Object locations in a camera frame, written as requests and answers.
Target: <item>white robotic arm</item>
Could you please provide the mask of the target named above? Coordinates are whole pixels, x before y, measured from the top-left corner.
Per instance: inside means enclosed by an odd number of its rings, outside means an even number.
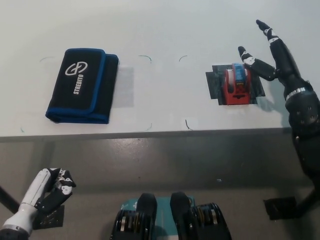
[[[71,178],[69,171],[61,168],[45,168],[41,170],[28,191],[26,192],[18,212],[5,221],[0,230],[0,240],[20,239],[20,238],[3,238],[2,233],[6,236],[21,235],[27,236],[28,239],[33,230],[33,222],[38,215],[50,214],[59,208],[71,195],[72,188],[76,184]]]

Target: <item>black robotic arm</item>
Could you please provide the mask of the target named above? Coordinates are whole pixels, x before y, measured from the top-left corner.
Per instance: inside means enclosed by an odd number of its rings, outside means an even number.
[[[265,201],[270,219],[299,218],[320,200],[320,102],[309,81],[305,81],[297,64],[284,42],[273,29],[257,20],[270,44],[275,61],[273,67],[254,58],[243,46],[238,51],[244,65],[258,76],[273,81],[278,78],[284,86],[285,107],[289,112],[289,124],[292,128],[292,141],[299,157],[303,172],[312,180],[315,189],[300,204],[294,197],[275,198]]]

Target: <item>red tape dispenser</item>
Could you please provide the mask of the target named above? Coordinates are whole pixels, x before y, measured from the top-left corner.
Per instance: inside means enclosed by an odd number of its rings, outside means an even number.
[[[243,64],[233,63],[225,70],[223,93],[226,105],[250,104],[251,74]]]

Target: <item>logo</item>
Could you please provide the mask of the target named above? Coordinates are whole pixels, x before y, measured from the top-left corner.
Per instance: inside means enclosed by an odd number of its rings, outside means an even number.
[[[67,76],[73,76],[76,74],[82,73],[84,70],[86,70],[88,67],[88,63],[85,61],[78,61],[76,64],[72,64],[65,70],[65,75]]]

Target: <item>white table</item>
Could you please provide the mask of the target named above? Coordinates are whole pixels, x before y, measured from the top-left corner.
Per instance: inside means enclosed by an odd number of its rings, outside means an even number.
[[[240,45],[274,64],[255,23],[260,19],[282,37],[302,76],[320,93],[317,2],[0,1],[0,141],[281,131],[289,123],[277,80],[262,80],[266,97],[258,105],[219,106],[210,98],[206,72],[214,64],[240,62]],[[45,117],[69,48],[118,55],[108,125],[55,124]]]

